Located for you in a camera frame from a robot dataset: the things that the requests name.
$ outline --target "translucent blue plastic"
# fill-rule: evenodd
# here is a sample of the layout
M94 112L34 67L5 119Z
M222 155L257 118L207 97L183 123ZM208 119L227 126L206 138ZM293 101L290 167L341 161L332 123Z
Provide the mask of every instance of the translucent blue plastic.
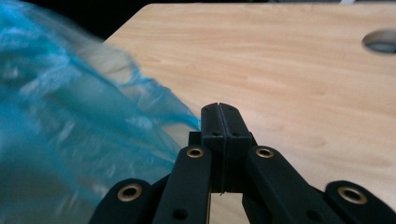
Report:
M198 127L127 53L0 1L0 223L87 223L117 182L167 175Z

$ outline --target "circular hole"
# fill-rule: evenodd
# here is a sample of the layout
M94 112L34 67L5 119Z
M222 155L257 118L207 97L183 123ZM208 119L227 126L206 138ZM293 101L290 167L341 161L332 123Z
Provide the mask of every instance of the circular hole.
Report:
M256 154L263 158L271 158L274 156L274 152L271 151L270 149L266 149L266 148L257 149Z
M363 45L377 53L396 53L396 30L374 31L363 38Z
M125 197L133 197L136 193L137 193L136 189L126 189L123 192L123 196L125 196Z
M316 221L316 222L322 222L323 218L322 216L314 210L307 210L306 215L309 217L309 219Z
M350 203L365 204L367 203L367 197L364 196L360 191L350 187L340 187L338 194Z
M120 201L130 202L137 199L142 194L142 188L138 184L131 184L119 190L118 197Z
M191 148L187 150L187 155L191 158L199 158L204 156L204 152L200 148Z
M188 216L189 212L183 208L178 208L173 213L173 218L176 220L186 220Z

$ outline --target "wood grain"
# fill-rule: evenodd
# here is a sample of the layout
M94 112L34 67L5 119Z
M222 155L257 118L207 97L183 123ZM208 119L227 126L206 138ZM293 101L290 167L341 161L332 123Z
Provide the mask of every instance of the wood grain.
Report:
M361 43L395 21L395 4L149 5L107 43L197 116L239 108L314 187L349 180L395 209L396 55ZM211 222L248 223L240 200L214 195Z

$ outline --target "light wood surface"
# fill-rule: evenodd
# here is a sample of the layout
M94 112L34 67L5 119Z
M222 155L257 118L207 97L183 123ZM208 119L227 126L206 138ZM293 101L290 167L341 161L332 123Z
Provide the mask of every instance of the light wood surface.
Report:
M349 180L395 209L396 55L361 44L395 22L396 4L149 5L107 43L197 116L239 108L312 186ZM241 197L213 195L211 223L248 223Z

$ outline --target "crumpled plastic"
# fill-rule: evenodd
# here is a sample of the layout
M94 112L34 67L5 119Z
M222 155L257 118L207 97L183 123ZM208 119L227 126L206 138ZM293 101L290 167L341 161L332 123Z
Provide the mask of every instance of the crumpled plastic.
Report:
M169 174L198 128L127 53L0 2L0 223L87 223L117 182Z

